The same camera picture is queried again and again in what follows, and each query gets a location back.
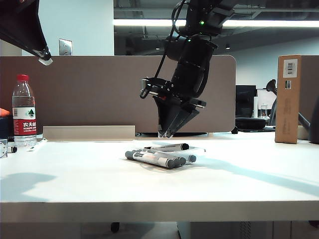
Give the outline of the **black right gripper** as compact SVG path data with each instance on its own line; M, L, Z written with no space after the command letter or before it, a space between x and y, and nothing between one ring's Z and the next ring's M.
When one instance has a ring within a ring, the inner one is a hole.
M203 109L207 104L197 98L182 96L170 81L149 81L149 94L158 108L158 137L173 137L199 114L196 107Z

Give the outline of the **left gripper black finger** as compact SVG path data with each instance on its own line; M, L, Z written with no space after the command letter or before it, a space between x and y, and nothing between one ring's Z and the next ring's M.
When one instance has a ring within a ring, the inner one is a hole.
M7 28L6 26L0 26L0 38L36 57L39 57L39 53L36 52L37 40L30 35L27 31L20 31L17 28Z
M0 25L27 31L37 40L38 60L45 66L52 63L39 16L38 0L2 0L0 2Z

